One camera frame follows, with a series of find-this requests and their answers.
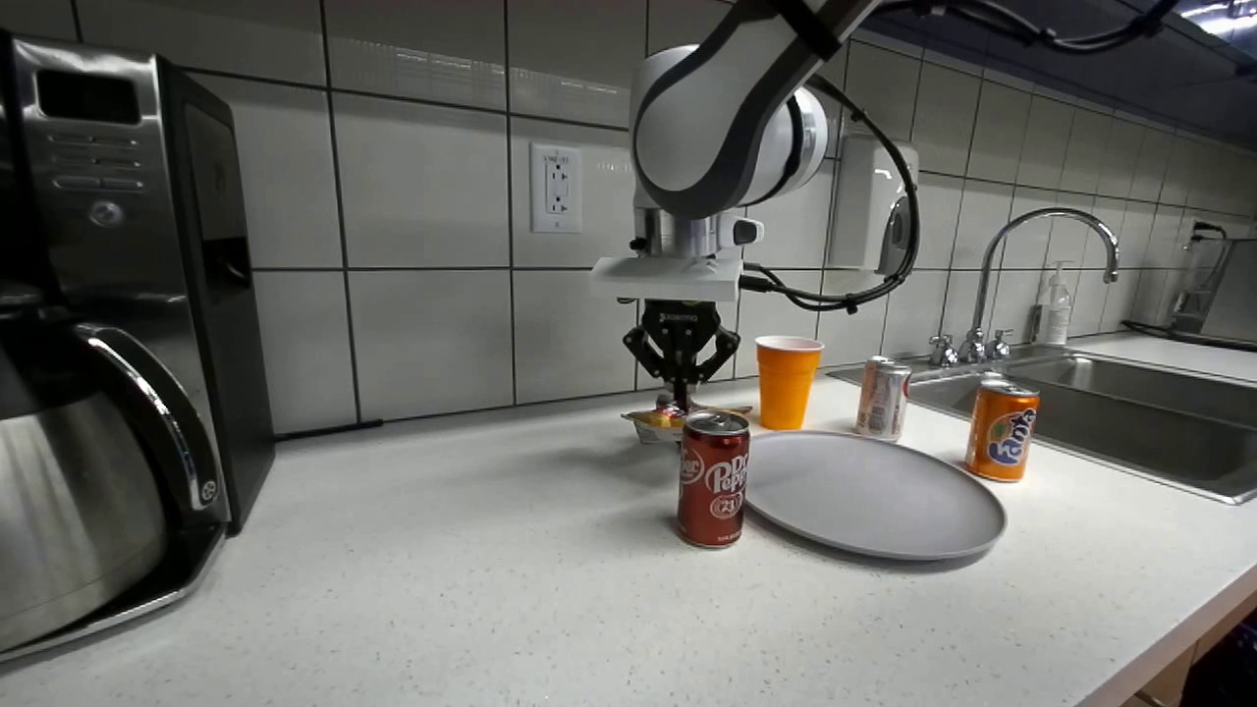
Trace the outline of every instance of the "bottle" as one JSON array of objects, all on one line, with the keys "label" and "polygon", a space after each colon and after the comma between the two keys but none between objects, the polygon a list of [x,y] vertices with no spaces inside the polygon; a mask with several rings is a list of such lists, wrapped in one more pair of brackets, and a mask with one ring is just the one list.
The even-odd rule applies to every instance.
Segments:
[{"label": "bottle", "polygon": [[1068,347],[1068,286],[1064,286],[1060,263],[1048,272],[1045,286],[1036,290],[1030,321],[1034,321],[1036,347]]}]

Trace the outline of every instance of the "coffee pot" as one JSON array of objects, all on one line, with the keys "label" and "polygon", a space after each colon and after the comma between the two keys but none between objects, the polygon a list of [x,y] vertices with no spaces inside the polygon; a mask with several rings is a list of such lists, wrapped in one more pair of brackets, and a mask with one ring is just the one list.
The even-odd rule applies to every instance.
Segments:
[{"label": "coffee pot", "polygon": [[214,441],[125,330],[0,279],[0,650],[111,605],[193,522],[223,522]]}]

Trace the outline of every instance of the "kitchen counter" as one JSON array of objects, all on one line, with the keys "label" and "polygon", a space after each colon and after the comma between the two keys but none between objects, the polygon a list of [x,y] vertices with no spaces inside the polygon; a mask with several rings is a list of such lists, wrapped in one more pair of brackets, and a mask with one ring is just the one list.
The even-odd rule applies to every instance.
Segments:
[{"label": "kitchen counter", "polygon": [[[1085,348],[1182,364],[1197,347]],[[1257,359],[1225,359],[1257,385]],[[0,674],[0,702],[1060,707],[1257,565],[1257,503],[1048,442],[996,486],[1007,539],[960,569],[867,565],[763,522],[693,551],[668,527],[675,459],[632,441],[630,406],[649,391],[283,442],[184,609]],[[854,385],[823,381],[812,428],[854,408]],[[913,408],[905,442],[960,459],[968,425]]]}]

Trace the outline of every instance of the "carafe handle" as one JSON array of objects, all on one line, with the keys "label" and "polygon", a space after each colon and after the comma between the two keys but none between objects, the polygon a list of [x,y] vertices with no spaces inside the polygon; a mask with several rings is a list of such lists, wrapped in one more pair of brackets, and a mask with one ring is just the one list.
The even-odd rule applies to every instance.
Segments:
[{"label": "carafe handle", "polygon": [[184,385],[134,335],[101,321],[79,321],[79,341],[117,370],[154,408],[188,484],[188,509],[218,522],[232,518],[209,431]]}]

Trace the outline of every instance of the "soda can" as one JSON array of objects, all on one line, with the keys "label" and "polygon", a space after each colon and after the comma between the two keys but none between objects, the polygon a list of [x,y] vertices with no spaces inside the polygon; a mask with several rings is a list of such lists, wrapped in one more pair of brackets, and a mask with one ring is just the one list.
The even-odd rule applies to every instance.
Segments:
[{"label": "soda can", "polygon": [[969,417],[969,472],[996,484],[1018,484],[1026,476],[1034,421],[1034,387],[1018,387],[1007,378],[985,378]]},{"label": "soda can", "polygon": [[693,546],[744,539],[750,428],[744,417],[695,412],[680,441],[675,534]]},{"label": "soda can", "polygon": [[861,372],[861,408],[856,408],[856,431],[873,441],[899,441],[905,412],[907,412],[907,364],[896,364],[891,359],[867,359]]}]

